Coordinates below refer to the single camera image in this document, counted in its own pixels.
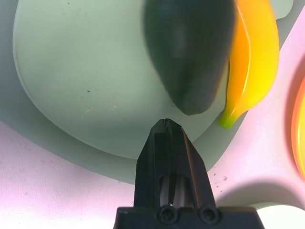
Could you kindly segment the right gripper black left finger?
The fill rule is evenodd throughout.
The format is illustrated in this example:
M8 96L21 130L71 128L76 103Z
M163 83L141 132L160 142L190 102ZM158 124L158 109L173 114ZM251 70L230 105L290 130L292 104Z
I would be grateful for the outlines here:
M170 205L172 154L169 119L159 120L150 130L137 159L134 191L135 207Z

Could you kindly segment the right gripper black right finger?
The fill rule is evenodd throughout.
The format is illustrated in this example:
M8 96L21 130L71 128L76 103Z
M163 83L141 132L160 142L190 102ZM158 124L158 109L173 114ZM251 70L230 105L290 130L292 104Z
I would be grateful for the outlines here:
M183 128L166 120L175 207L215 207L205 164Z

